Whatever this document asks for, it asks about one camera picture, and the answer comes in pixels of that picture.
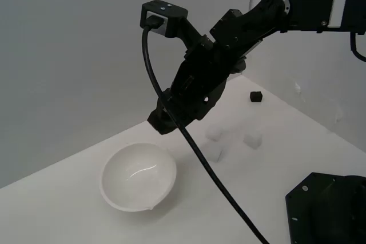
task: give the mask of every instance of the white table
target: white table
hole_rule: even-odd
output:
[[[262,103],[249,101],[253,90],[263,92]],[[271,244],[290,243],[285,195],[310,172],[366,176],[364,152],[244,77],[230,81],[217,106],[188,129],[202,146],[214,123],[263,134],[257,150],[233,138],[212,166]],[[178,173],[155,209],[124,213],[106,204],[97,182],[107,158],[133,142],[170,150]],[[177,131],[160,136],[144,122],[0,189],[0,243],[147,242],[259,243]]]

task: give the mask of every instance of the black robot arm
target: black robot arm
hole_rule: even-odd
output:
[[[164,23],[153,29],[168,38],[179,38],[187,51],[170,88],[164,91],[174,112],[184,125],[201,120],[220,99],[230,74],[245,70],[245,56],[262,40],[279,31],[337,31],[351,33],[351,50],[356,50],[356,34],[366,31],[366,2],[345,0],[341,21],[336,17],[337,0],[261,0],[246,14],[229,10],[212,27],[212,42],[201,35],[187,20],[188,11],[164,1],[142,5],[141,27],[151,16]],[[167,134],[176,126],[158,100],[148,118],[160,133]]]

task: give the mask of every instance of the bowl rim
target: bowl rim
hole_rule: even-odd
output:
[[[118,153],[120,153],[122,150],[126,149],[127,147],[133,146],[133,145],[153,145],[155,147],[157,147],[159,150],[161,150],[163,153],[166,154],[166,156],[170,159],[172,166],[173,166],[173,175],[172,175],[172,180],[168,186],[168,188],[164,191],[164,193],[162,193],[162,195],[160,196],[160,198],[158,200],[156,200],[153,205],[151,205],[150,207],[144,207],[144,208],[127,208],[127,207],[122,207],[119,206],[117,204],[115,204],[113,201],[111,201],[108,196],[106,195],[106,193],[104,192],[104,187],[103,187],[103,175],[104,175],[104,171],[105,168],[107,166],[107,164],[110,162],[110,160]],[[128,211],[128,212],[136,212],[136,211],[145,211],[145,210],[152,210],[156,205],[158,205],[172,190],[173,185],[176,181],[176,177],[177,177],[177,164],[175,159],[171,156],[171,154],[169,154],[169,151],[165,148],[160,147],[159,145],[155,144],[155,143],[147,143],[147,142],[134,142],[134,143],[128,143],[126,144],[124,147],[118,149],[115,153],[111,154],[109,156],[109,158],[107,159],[107,161],[105,162],[105,164],[103,165],[102,171],[100,173],[100,178],[99,178],[99,190],[101,192],[102,197],[104,198],[104,200],[113,208],[120,210],[120,211]]]

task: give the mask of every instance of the white wall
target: white wall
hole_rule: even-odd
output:
[[[156,96],[141,53],[150,0],[0,0],[0,187],[146,119]],[[166,0],[204,34],[249,0]],[[185,48],[152,34],[163,87]]]
[[[357,45],[366,55],[364,36]],[[366,63],[351,53],[348,33],[271,35],[251,53],[244,75],[366,151]]]

